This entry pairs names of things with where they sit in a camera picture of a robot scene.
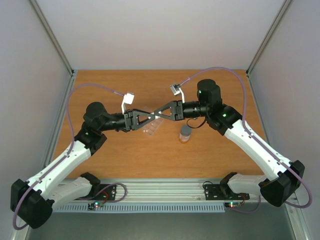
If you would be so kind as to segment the clear plastic pill organizer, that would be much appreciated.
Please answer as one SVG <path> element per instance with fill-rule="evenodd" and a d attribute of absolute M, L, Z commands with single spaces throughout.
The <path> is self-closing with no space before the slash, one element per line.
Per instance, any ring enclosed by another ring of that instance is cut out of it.
<path fill-rule="evenodd" d="M 160 128 L 163 121 L 164 121 L 163 118 L 158 118 L 149 122 L 148 124 L 142 127 L 142 132 L 144 129 L 148 129 L 148 132 L 143 132 L 143 133 L 148 136 L 153 136 L 156 133 L 156 131 Z"/>

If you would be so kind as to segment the orange pill bottle grey cap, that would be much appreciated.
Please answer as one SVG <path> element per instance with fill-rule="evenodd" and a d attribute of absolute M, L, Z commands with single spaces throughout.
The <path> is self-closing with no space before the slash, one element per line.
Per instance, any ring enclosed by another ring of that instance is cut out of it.
<path fill-rule="evenodd" d="M 179 140 L 182 143 L 188 142 L 190 139 L 191 133 L 192 133 L 192 129 L 186 124 L 183 125 L 180 129 Z"/>

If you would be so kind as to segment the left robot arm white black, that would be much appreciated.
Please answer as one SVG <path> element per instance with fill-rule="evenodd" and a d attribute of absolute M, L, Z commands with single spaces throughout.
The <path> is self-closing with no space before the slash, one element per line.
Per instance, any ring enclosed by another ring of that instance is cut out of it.
<path fill-rule="evenodd" d="M 160 117 L 162 111 L 139 109 L 108 113 L 101 102 L 92 102 L 84 122 L 64 152 L 28 180 L 16 180 L 10 191 L 12 225 L 22 230 L 17 219 L 33 229 L 41 227 L 59 207 L 76 199 L 96 199 L 101 193 L 100 180 L 86 172 L 65 185 L 61 182 L 81 163 L 92 157 L 105 143 L 104 131 L 134 131 Z"/>

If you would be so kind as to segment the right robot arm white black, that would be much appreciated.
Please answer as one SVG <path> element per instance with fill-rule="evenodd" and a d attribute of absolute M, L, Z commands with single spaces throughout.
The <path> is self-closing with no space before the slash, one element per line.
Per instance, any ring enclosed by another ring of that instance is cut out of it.
<path fill-rule="evenodd" d="M 301 185 L 305 166 L 275 151 L 254 133 L 243 116 L 223 103 L 221 89 L 212 79 L 197 83 L 197 101 L 171 101 L 154 111 L 157 117 L 180 121 L 204 117 L 210 128 L 235 143 L 263 171 L 263 175 L 231 172 L 220 181 L 221 194 L 229 199 L 236 194 L 262 196 L 280 207 Z"/>

